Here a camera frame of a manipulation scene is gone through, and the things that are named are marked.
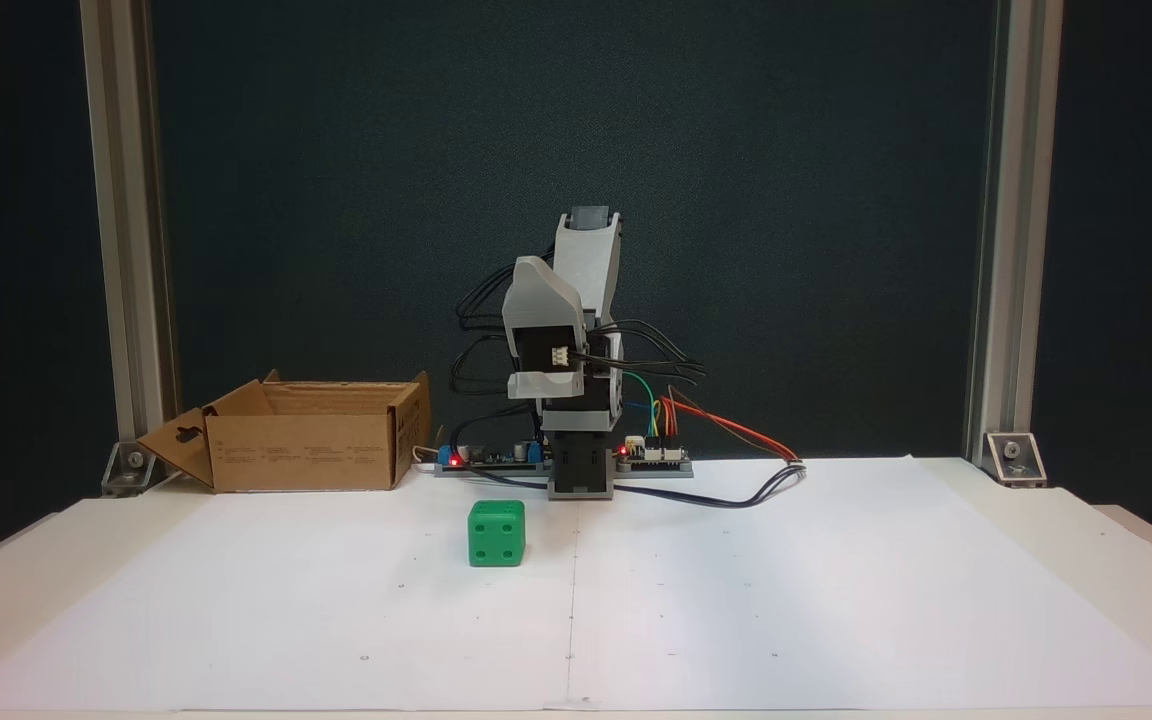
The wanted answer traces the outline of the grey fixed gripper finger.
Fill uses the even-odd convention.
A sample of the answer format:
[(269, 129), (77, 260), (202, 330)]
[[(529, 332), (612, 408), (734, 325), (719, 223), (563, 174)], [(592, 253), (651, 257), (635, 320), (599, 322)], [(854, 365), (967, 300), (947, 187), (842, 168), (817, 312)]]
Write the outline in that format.
[(539, 256), (521, 256), (513, 266), (511, 287), (502, 306), (506, 331), (568, 327), (584, 334), (579, 291)]

